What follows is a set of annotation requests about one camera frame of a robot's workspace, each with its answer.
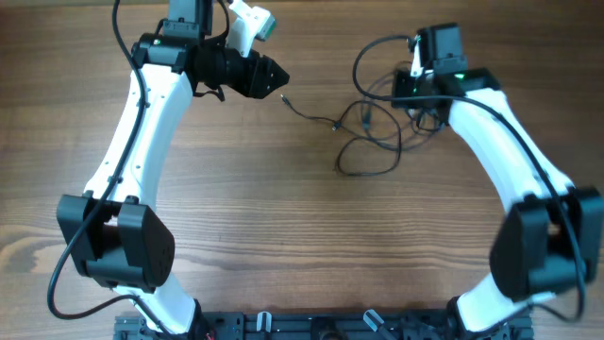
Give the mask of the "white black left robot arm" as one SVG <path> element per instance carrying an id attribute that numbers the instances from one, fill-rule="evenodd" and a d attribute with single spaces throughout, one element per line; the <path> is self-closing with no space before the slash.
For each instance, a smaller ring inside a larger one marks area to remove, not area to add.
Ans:
<path id="1" fill-rule="evenodd" d="M 80 195 L 64 195 L 57 220 L 63 261 L 79 275 L 129 300 L 156 339 L 211 339 L 199 302 L 173 274 L 176 244 L 156 215 L 162 168 L 176 128 L 204 85 L 222 97 L 231 89 L 263 99 L 288 74 L 253 49 L 276 27 L 267 9 L 225 1 L 225 30 L 213 35 L 211 1 L 174 1 L 157 28 L 123 52 L 131 81 L 109 149 Z"/>

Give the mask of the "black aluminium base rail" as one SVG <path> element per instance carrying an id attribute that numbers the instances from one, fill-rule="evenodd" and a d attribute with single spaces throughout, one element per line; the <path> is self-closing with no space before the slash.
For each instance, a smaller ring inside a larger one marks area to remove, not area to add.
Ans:
<path id="1" fill-rule="evenodd" d="M 207 339 L 463 339 L 448 337 L 454 321 L 445 310 L 409 310 L 401 314 L 381 314 L 376 331 L 361 314 L 243 314 L 205 313 L 212 332 Z M 490 334 L 475 339 L 532 340 L 532 320 L 521 314 Z M 117 316 L 113 339 L 167 339 L 151 330 L 143 316 Z"/>

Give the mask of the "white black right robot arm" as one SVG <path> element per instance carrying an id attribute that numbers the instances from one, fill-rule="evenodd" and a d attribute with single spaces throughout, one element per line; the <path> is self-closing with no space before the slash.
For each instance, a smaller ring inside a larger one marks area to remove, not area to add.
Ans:
<path id="1" fill-rule="evenodd" d="M 411 70 L 394 81 L 394 106 L 435 111 L 474 152 L 506 213 L 489 274 L 449 304 L 450 335 L 491 335 L 571 289 L 580 319 L 585 288 L 596 278 L 602 196 L 576 187 L 546 158 L 488 69 L 469 68 L 458 25 L 419 29 L 410 50 Z"/>

